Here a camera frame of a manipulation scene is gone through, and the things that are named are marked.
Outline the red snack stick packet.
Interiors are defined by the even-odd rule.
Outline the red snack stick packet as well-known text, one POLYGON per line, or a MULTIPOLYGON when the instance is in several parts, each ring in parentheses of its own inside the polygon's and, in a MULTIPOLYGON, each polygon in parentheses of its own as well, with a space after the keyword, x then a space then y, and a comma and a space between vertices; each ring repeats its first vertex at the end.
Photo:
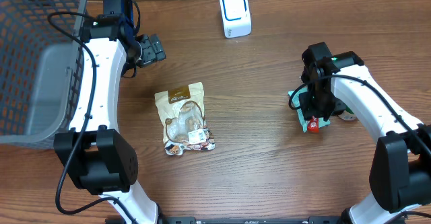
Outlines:
POLYGON ((316 117, 312 117, 308 121, 307 131, 310 133, 318 133, 319 132, 319 119, 316 117))

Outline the teal snack packet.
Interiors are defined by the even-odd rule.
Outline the teal snack packet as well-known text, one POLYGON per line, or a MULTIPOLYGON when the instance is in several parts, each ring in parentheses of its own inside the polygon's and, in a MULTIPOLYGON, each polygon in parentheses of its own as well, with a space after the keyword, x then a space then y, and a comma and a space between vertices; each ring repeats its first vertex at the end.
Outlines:
MULTIPOLYGON (((298 107, 300 105, 299 94, 304 92, 307 92, 306 88, 299 90, 298 93, 293 97, 292 103, 294 107, 298 107)), ((308 132, 307 131, 308 120, 304 119, 301 109, 297 110, 297 114, 298 114, 299 123, 302 127, 303 132, 304 133, 308 132)), ((329 126, 330 124, 331 124, 330 120, 323 120, 323 118, 319 118, 319 130, 323 127, 329 126)))

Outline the green lid jar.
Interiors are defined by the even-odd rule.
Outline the green lid jar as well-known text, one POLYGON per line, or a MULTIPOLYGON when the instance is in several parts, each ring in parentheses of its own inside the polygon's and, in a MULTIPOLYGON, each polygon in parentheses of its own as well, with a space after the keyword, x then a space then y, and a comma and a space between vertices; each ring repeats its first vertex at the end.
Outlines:
POLYGON ((353 121, 357 119, 356 115, 348 107, 339 115, 339 117, 340 119, 346 121, 353 121))

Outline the brown cookie bag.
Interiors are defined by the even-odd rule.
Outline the brown cookie bag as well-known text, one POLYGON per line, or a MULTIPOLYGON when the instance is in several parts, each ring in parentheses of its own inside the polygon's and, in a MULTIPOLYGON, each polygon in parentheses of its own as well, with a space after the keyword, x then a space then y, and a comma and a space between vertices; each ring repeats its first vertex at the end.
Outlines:
POLYGON ((201 82, 154 94, 168 155, 215 148, 215 139, 205 118, 204 96, 201 82))

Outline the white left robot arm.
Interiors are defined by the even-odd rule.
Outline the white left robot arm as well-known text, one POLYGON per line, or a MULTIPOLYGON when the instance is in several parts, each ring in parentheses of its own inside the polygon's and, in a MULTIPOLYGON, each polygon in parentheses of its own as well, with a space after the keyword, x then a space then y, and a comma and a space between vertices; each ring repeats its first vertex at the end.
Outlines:
POLYGON ((84 22, 78 36, 67 37, 83 50, 83 78, 69 130, 57 133, 53 143, 64 167, 55 194, 56 207, 63 214, 109 202, 121 215, 119 223, 167 223, 160 206, 141 187, 137 154, 118 127, 121 78, 129 70, 166 58, 157 35, 138 34, 141 23, 133 20, 133 14, 139 12, 134 0, 103 0, 103 12, 97 17, 75 13, 84 22), (97 200, 74 210, 62 207, 66 177, 97 200))

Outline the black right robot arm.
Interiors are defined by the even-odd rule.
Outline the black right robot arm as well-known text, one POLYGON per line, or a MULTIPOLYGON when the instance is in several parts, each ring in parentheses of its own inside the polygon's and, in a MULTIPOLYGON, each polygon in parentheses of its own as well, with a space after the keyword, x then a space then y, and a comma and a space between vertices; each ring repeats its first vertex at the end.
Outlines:
POLYGON ((336 223, 404 223, 416 208, 430 204, 430 126, 400 107, 372 78, 354 52, 332 54, 324 42, 302 53, 303 87, 297 110, 305 120, 341 116, 362 123, 376 149, 370 194, 345 209, 336 223))

